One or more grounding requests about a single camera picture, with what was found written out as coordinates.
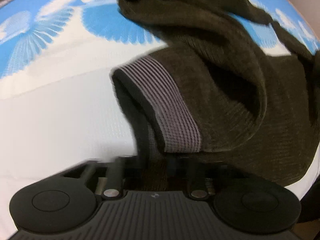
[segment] blue floral pattern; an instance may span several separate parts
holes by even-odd
[[[285,29],[314,53],[320,42],[300,15],[286,0],[250,0],[267,11]],[[55,8],[47,8],[55,3]],[[14,0],[0,9],[0,78],[23,70],[53,43],[80,9],[82,26],[106,41],[123,44],[152,44],[159,39],[124,18],[116,0]],[[235,17],[263,49],[278,48],[279,40],[271,26]]]
[[[124,18],[116,4],[84,8],[82,22],[90,33],[104,37],[108,41],[120,41],[124,44],[144,44],[154,41],[153,35],[148,31]]]

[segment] round black pad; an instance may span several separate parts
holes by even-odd
[[[96,198],[78,179],[46,179],[18,191],[9,209],[21,228],[57,233],[85,222],[95,211]]]
[[[299,199],[268,181],[247,180],[219,192],[213,201],[218,216],[231,227],[252,234],[273,234],[290,228],[300,215]]]
[[[69,204],[69,196],[58,190],[47,190],[35,195],[32,200],[33,206],[45,212],[58,211]]]

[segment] black ridged plate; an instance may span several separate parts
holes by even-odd
[[[206,202],[180,191],[129,191],[105,201],[85,225],[62,234],[18,231],[10,240],[299,240],[290,231],[271,236],[239,232],[221,222]]]

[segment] grooved surface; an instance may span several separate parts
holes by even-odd
[[[73,231],[40,235],[17,232],[10,240],[299,240],[286,231],[272,236],[238,232],[223,224],[206,202],[189,200],[180,191],[129,191],[106,201],[96,216]]]
[[[170,73],[153,57],[142,57],[121,70],[151,104],[164,137],[165,152],[199,152],[199,128]]]

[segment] mattress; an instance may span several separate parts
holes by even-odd
[[[250,0],[314,53],[308,25],[286,0]],[[239,20],[265,53],[287,55],[270,26]],[[14,0],[0,9],[0,239],[16,230],[9,201],[22,187],[86,159],[136,154],[110,71],[166,44],[123,18],[116,0]],[[302,198],[319,150],[287,188]]]

